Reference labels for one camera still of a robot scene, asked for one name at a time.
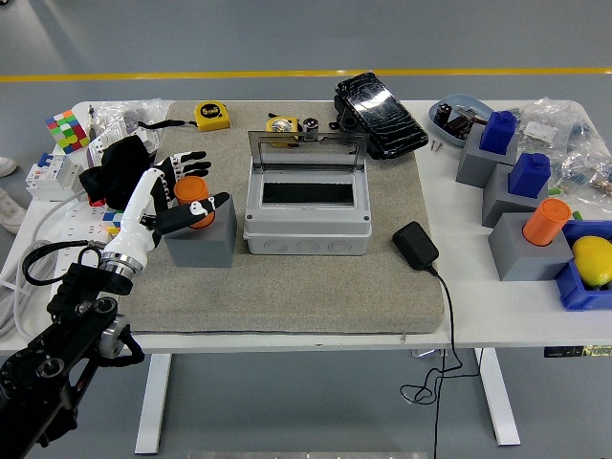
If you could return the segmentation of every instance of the black case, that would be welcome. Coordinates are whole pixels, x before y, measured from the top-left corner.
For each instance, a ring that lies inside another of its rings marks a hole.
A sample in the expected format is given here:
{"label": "black case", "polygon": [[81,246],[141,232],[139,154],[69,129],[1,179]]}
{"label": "black case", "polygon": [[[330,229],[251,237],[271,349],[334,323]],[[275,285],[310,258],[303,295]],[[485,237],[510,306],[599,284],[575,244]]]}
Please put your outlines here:
{"label": "black case", "polygon": [[342,131],[369,135],[368,153],[375,160],[397,158],[429,142],[419,123],[371,72],[340,82],[334,105]]}

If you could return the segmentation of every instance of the white robotic hand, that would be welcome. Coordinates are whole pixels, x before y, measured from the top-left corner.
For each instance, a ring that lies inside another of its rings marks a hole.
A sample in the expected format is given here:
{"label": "white robotic hand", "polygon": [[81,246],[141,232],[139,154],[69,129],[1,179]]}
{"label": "white robotic hand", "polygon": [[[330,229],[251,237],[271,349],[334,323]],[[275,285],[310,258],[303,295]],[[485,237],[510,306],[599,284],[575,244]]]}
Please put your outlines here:
{"label": "white robotic hand", "polygon": [[168,202],[175,198],[174,186],[179,180],[189,175],[198,177],[208,175],[210,162],[204,161],[206,155],[206,151],[187,151],[169,156],[160,163],[155,164],[154,167],[164,173],[161,180],[164,184],[164,191]]}
{"label": "white robotic hand", "polygon": [[[187,174],[199,170],[206,175],[210,163],[203,164],[208,165],[190,169]],[[146,267],[148,253],[157,247],[163,234],[197,223],[203,215],[214,212],[230,198],[223,192],[196,203],[168,208],[164,196],[160,196],[159,181],[164,175],[165,172],[158,167],[151,167],[143,173],[121,218],[121,231],[104,248],[100,261],[102,269],[131,279]],[[174,172],[167,175],[176,180]]]}

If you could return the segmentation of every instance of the rubik's cube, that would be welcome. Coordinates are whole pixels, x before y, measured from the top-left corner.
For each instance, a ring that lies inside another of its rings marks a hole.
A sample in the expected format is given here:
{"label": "rubik's cube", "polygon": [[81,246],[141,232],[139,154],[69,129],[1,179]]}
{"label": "rubik's cube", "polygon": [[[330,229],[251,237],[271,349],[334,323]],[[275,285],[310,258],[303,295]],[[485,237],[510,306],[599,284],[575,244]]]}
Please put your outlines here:
{"label": "rubik's cube", "polygon": [[72,153],[89,144],[89,138],[72,110],[48,118],[45,122],[64,153]]}
{"label": "rubik's cube", "polygon": [[111,237],[115,237],[119,234],[121,229],[121,218],[123,217],[123,212],[118,210],[107,210],[102,215],[102,222],[106,225],[106,230],[111,235]]}

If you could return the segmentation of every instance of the yellow fruit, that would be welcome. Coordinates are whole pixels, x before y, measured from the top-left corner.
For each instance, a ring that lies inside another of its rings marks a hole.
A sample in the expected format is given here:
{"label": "yellow fruit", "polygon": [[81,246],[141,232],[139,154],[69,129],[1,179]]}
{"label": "yellow fruit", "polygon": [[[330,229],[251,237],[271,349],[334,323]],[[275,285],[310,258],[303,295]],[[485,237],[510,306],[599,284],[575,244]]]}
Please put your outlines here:
{"label": "yellow fruit", "polygon": [[612,280],[612,243],[598,236],[582,236],[572,247],[582,282],[600,287]]}

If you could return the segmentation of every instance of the yellow floor line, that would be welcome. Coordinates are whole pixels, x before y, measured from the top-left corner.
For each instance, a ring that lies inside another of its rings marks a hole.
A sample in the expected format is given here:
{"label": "yellow floor line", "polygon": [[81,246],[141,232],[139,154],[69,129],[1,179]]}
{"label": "yellow floor line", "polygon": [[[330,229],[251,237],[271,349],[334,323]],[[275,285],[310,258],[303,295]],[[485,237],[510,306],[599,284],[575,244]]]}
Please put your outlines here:
{"label": "yellow floor line", "polygon": [[[143,72],[66,75],[4,75],[0,83],[43,83],[56,81],[104,81],[137,79],[223,79],[223,78],[291,78],[350,77],[368,69],[352,70],[255,70],[215,72]],[[612,67],[534,67],[482,69],[374,69],[382,77],[452,77],[452,76],[547,76],[547,75],[610,75]]]}

